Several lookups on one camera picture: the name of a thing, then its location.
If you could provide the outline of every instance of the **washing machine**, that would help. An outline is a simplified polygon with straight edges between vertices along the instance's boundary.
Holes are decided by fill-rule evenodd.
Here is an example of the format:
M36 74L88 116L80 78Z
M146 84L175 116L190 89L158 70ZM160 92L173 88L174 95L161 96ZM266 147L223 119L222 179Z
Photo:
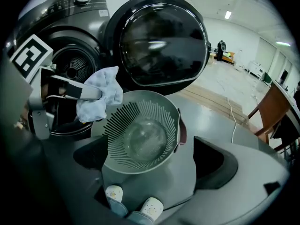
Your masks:
M7 42L9 56L32 34L53 49L57 75L84 83L99 69L119 66L124 92L177 92L200 75L210 52L203 18L184 0L130 0L111 18L106 0L47 0L19 19ZM77 119L75 105L45 103L52 135L90 136L91 123ZM28 121L34 132L30 113Z

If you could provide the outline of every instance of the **person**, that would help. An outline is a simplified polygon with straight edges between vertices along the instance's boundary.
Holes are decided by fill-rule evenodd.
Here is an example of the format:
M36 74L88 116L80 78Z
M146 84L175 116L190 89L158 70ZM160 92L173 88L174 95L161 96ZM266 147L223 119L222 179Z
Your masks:
M111 210L121 217L128 215L128 210L122 204L123 189L117 185L111 185L105 190L106 198ZM156 198L148 198L140 211L133 211L127 219L140 225L153 225L155 220L162 214L163 204Z
M217 44L217 61L221 61L222 57L223 57L223 50L222 50L222 46L221 43L223 43L223 41L219 41Z
M297 107L300 110L300 81L298 82L298 86L294 94L294 99L296 100Z

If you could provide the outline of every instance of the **white towel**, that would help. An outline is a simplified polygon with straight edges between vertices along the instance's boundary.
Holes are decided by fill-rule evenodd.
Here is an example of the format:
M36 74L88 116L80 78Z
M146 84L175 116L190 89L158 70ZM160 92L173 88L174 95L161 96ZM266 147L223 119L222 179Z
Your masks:
M95 72L84 84L99 88L99 100L78 100L76 112L80 122L93 122L106 118L106 106L119 105L123 101L123 90L116 80L119 68L107 67Z

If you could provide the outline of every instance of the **ceiling light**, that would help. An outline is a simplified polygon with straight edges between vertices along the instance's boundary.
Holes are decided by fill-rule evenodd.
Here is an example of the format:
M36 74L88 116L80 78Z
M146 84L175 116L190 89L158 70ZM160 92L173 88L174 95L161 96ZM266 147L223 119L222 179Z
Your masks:
M149 43L150 43L149 49L151 50L163 48L167 45L167 42L164 41L151 41Z
M276 41L276 43L277 43L277 44L280 44L280 45L283 45L283 46L288 46L288 47L291 46L291 45L289 45L288 43L283 43L283 42L278 42L278 41Z
M230 15L231 15L231 12L227 11L226 15L225 15L225 19L229 19Z
M47 9L47 8L45 8L45 9L43 9L43 10L42 10L42 12L41 12L41 13L42 13L42 14L44 14L44 13L45 13L45 12L47 12L47 11L48 11L48 9Z

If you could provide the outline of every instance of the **blue cloth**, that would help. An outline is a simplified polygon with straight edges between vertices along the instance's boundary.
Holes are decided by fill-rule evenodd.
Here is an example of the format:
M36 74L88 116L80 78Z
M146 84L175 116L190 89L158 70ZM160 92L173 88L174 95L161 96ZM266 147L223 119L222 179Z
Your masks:
M106 67L92 74L84 84L99 88L99 100L78 100L76 113L80 122L94 122L106 118L106 106L119 105L123 101L123 89L116 80L119 67Z
M127 208L121 202L118 202L110 197L107 198L111 210L119 215L120 217L125 217L128 214ZM138 211L133 211L128 217L128 220L135 222L140 225L154 225L152 218Z

